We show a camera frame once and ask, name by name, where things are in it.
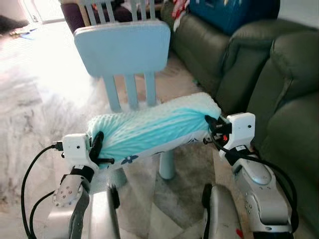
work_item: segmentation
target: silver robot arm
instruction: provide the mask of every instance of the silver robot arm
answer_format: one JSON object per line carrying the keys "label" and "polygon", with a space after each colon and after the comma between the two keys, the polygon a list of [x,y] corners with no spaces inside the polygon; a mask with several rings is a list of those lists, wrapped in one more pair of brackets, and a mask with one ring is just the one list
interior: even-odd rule
{"label": "silver robot arm", "polygon": [[52,210],[48,216],[46,239],[80,239],[84,213],[91,207],[90,238],[119,239],[116,208],[119,206],[115,187],[105,192],[89,195],[90,183],[98,176],[98,163],[113,163],[112,160],[97,160],[103,141],[99,133],[93,143],[86,134],[69,134],[63,138],[63,157],[71,169],[64,175],[60,187],[53,193]]}
{"label": "silver robot arm", "polygon": [[[228,116],[227,119],[221,119],[222,123],[214,119],[206,119],[206,121],[214,132],[212,137],[218,140],[219,146],[258,158],[250,148],[251,140],[255,135],[253,114],[242,113]],[[275,174],[270,167],[259,162],[234,157],[223,150],[219,151],[219,155],[232,165],[235,184],[244,195],[245,210],[255,238],[293,238],[289,207],[278,190]],[[225,198],[231,203],[225,205]],[[211,190],[206,187],[202,202],[206,208],[204,216],[206,233],[203,239],[242,238],[239,219],[236,219],[238,214],[229,191],[220,185],[211,187]],[[208,211],[211,212],[209,222],[207,222]],[[223,228],[227,222],[232,229]]]}

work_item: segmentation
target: chair leg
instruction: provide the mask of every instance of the chair leg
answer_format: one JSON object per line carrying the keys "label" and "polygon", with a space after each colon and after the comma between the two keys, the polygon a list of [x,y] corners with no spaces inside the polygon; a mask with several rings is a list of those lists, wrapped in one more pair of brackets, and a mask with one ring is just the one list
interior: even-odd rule
{"label": "chair leg", "polygon": [[173,150],[160,154],[159,174],[163,179],[172,179],[175,175]]}

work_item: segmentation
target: black cable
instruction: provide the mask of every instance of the black cable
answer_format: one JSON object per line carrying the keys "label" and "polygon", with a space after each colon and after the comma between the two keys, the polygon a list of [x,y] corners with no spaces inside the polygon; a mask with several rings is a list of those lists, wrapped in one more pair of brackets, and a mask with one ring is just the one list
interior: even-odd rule
{"label": "black cable", "polygon": [[33,216],[34,216],[34,213],[35,213],[35,210],[37,208],[37,206],[39,206],[39,204],[44,200],[46,199],[47,197],[49,197],[50,195],[52,195],[54,193],[54,191],[48,193],[47,195],[43,196],[42,198],[40,198],[33,206],[32,208],[32,211],[31,211],[31,214],[30,214],[30,219],[29,219],[29,225],[30,225],[30,233],[31,233],[31,236],[33,238],[36,238],[35,234],[34,234],[34,230],[33,230]]}
{"label": "black cable", "polygon": [[55,145],[51,145],[45,149],[43,149],[35,158],[34,160],[31,162],[30,166],[28,167],[25,175],[24,175],[24,178],[23,178],[23,181],[22,181],[22,187],[21,187],[21,213],[22,213],[22,221],[23,221],[23,226],[24,226],[24,230],[25,230],[25,233],[27,235],[27,237],[29,239],[33,239],[32,237],[32,234],[29,230],[29,227],[28,227],[28,222],[26,220],[26,214],[25,214],[25,205],[24,205],[24,189],[25,189],[25,183],[26,183],[26,179],[28,178],[28,175],[31,171],[31,168],[33,167],[34,163],[38,160],[38,158],[41,156],[41,154],[43,154],[45,151],[51,149],[51,148],[55,148]]}
{"label": "black cable", "polygon": [[288,190],[286,189],[283,181],[281,180],[281,178],[278,175],[276,175],[276,179],[277,179],[277,182],[279,183],[279,185],[282,187],[282,189],[284,191],[284,194],[286,195],[286,198],[287,198],[289,204],[292,205],[294,203],[293,199],[291,198],[291,196],[290,196]]}
{"label": "black cable", "polygon": [[288,192],[285,189],[285,187],[283,187],[283,190],[284,190],[285,193],[287,193],[287,195],[286,195],[287,199],[288,200],[290,199],[290,201],[291,201],[291,207],[292,207],[291,225],[292,225],[292,229],[293,229],[293,233],[294,233],[297,230],[298,225],[299,225],[299,217],[298,217],[298,212],[297,212],[297,200],[298,199],[297,199],[297,191],[296,191],[295,185],[292,182],[292,180],[290,179],[290,177],[280,167],[278,167],[277,165],[275,165],[275,164],[273,164],[271,162],[268,162],[268,161],[265,161],[265,160],[261,160],[259,158],[247,156],[247,155],[238,153],[236,151],[230,151],[230,150],[224,148],[223,146],[221,146],[214,139],[213,136],[211,137],[212,142],[216,145],[218,150],[223,150],[224,152],[226,152],[228,154],[231,154],[231,155],[233,155],[235,157],[238,157],[238,158],[243,158],[243,159],[246,159],[246,160],[250,160],[250,161],[254,161],[254,162],[257,162],[257,163],[261,163],[261,164],[267,165],[268,167],[271,167],[274,170],[276,170],[278,173],[280,173],[286,179],[286,181],[288,182],[288,184],[289,184],[289,186],[291,188],[292,199],[290,198],[290,195],[288,194]]}

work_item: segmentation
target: light blue chair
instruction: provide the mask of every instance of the light blue chair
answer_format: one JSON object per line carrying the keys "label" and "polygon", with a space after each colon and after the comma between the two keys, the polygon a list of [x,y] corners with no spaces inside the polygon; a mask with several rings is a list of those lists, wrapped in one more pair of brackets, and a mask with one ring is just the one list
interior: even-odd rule
{"label": "light blue chair", "polygon": [[[170,29],[166,23],[155,19],[154,0],[150,1],[153,19],[146,20],[145,2],[142,1],[144,4],[141,4],[141,12],[144,12],[142,18],[145,20],[137,21],[134,0],[132,4],[132,9],[135,8],[134,21],[125,23],[114,22],[110,1],[82,0],[82,2],[89,5],[98,3],[100,18],[104,18],[101,3],[105,2],[108,8],[111,23],[79,28],[75,31],[74,41],[88,73],[93,77],[103,78],[111,110],[121,112],[126,108],[119,102],[115,75],[125,77],[129,110],[138,110],[143,105],[138,101],[134,74],[144,74],[147,99],[145,105],[147,107],[156,105],[155,72],[161,71],[166,66]],[[90,19],[94,18],[90,10],[88,14]],[[172,151],[161,154],[159,174],[164,179],[171,179],[174,176]]]}

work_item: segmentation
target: floor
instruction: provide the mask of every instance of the floor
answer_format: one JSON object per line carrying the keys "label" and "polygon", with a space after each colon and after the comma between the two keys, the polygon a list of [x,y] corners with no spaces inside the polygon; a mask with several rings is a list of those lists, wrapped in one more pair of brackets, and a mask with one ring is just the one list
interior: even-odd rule
{"label": "floor", "polygon": [[[23,175],[34,156],[68,133],[86,131],[86,122],[107,111],[101,79],[91,78],[73,43],[66,23],[48,24],[26,38],[0,39],[0,235],[26,238],[20,212]],[[122,77],[117,77],[121,103],[127,102]],[[157,98],[162,102],[200,92],[191,74],[174,54],[156,74]],[[145,99],[142,76],[138,96]],[[129,182],[119,189],[117,210],[123,239],[199,239],[203,208],[200,202],[207,182],[229,187],[242,217],[245,238],[252,238],[243,200],[232,183],[230,167],[212,146],[192,144],[174,151],[176,176],[159,174],[156,157],[124,167]],[[45,153],[35,164],[26,187],[30,213],[41,196],[57,187],[67,167],[59,152]],[[35,233],[43,236],[50,211],[44,201],[35,214]],[[302,223],[296,239],[312,239]]]}

